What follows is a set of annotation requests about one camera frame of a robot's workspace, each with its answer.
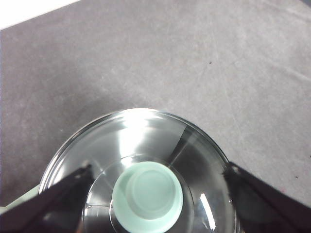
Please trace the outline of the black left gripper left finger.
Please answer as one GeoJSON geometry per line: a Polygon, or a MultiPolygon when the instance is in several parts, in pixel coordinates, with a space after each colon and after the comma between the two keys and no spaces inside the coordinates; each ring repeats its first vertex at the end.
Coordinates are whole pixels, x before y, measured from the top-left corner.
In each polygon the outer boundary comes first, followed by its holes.
{"type": "Polygon", "coordinates": [[[0,215],[2,233],[75,233],[79,231],[92,166],[78,168],[35,197],[0,215]]]}

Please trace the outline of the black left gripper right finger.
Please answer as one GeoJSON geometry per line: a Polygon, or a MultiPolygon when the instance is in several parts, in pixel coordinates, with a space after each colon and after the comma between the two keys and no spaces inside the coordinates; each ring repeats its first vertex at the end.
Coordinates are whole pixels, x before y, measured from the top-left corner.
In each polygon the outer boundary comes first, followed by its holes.
{"type": "Polygon", "coordinates": [[[223,171],[230,199],[246,233],[309,233],[310,207],[286,196],[233,162],[223,171]]]}

